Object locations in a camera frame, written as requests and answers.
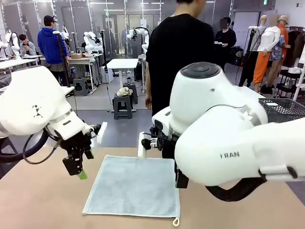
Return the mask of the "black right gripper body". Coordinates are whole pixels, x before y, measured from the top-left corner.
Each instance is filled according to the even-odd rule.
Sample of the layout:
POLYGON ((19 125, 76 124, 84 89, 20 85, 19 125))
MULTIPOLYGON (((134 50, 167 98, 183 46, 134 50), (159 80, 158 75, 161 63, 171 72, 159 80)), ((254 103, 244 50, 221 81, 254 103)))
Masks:
POLYGON ((172 140, 169 136, 167 136, 163 144, 162 158, 174 159, 175 146, 176 146, 176 138, 174 137, 174 140, 172 140))

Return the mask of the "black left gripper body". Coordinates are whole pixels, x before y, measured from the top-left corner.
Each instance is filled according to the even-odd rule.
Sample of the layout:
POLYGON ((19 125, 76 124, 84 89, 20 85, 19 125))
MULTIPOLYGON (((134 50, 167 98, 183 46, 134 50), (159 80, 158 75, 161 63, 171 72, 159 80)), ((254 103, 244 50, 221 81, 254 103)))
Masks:
POLYGON ((83 157, 83 149, 86 147, 91 148, 91 134, 77 133, 75 136, 63 140, 61 148, 67 151, 68 156, 83 157))

